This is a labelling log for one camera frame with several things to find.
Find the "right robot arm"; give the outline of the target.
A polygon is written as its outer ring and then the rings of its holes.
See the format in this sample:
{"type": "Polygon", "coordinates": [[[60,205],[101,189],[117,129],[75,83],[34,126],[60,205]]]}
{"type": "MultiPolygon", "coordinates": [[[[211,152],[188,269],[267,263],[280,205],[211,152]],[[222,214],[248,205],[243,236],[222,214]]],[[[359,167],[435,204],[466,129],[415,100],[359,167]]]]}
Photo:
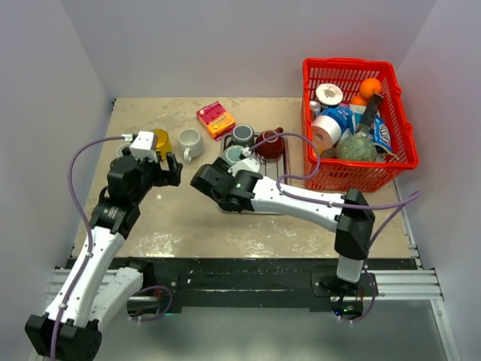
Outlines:
{"type": "Polygon", "coordinates": [[[345,296],[362,285],[375,216],[358,190],[347,194],[317,193],[277,182],[261,174],[253,159],[230,166],[219,157],[200,167],[191,186],[227,212],[282,214],[321,226],[335,234],[339,255],[334,285],[345,296]]]}

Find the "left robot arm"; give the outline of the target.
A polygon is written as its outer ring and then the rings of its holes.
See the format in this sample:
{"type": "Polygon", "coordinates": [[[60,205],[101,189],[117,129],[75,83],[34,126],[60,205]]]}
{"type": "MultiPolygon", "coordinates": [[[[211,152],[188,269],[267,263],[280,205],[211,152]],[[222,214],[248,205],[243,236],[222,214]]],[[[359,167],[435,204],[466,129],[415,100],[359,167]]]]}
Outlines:
{"type": "Polygon", "coordinates": [[[172,291],[156,282],[153,264],[132,260],[104,288],[113,258],[140,216],[140,203],[152,187],[179,186],[182,164],[167,155],[168,169],[157,158],[125,155],[113,160],[107,186],[98,197],[78,258],[55,299],[41,316],[32,315],[25,331],[40,356],[52,360],[92,360],[102,333],[127,300],[152,293],[173,301],[172,291]]]}

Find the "grey blue mug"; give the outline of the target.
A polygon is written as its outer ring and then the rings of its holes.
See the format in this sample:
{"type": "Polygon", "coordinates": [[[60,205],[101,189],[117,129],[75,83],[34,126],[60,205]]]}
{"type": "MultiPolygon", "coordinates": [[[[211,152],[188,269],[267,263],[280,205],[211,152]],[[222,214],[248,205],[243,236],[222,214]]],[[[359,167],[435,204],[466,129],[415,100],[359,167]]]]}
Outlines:
{"type": "Polygon", "coordinates": [[[116,150],[116,156],[117,157],[122,157],[122,156],[128,156],[131,154],[131,151],[129,149],[130,144],[122,144],[120,145],[117,150],[116,150]]]}

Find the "teal green mug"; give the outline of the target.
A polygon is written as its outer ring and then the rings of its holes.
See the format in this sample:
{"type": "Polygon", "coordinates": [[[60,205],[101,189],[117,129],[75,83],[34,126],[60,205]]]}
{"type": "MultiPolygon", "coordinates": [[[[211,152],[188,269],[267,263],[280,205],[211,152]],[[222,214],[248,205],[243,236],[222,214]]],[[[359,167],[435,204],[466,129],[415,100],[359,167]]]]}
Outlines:
{"type": "Polygon", "coordinates": [[[232,145],[227,147],[222,152],[221,158],[227,162],[229,165],[234,165],[240,162],[243,159],[242,152],[244,150],[243,146],[240,145],[232,145]]]}

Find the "white speckled mug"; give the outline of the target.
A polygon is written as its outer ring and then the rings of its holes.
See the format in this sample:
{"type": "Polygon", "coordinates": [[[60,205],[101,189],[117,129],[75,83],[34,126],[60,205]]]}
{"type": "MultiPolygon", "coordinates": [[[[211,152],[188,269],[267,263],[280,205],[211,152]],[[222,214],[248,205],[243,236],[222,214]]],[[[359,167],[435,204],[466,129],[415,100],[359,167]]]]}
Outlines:
{"type": "Polygon", "coordinates": [[[184,129],[178,135],[178,144],[183,160],[190,163],[204,152],[204,141],[196,129],[184,129]]]}

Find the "yellow mug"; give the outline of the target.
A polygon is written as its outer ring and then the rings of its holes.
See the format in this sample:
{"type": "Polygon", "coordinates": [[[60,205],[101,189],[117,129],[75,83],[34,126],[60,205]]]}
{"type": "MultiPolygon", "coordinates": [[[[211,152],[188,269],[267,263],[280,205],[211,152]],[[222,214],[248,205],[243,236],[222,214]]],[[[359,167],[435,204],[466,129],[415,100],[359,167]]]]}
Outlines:
{"type": "Polygon", "coordinates": [[[156,135],[155,151],[161,161],[167,159],[168,153],[173,153],[170,138],[168,133],[164,129],[153,129],[152,132],[156,135]]]}

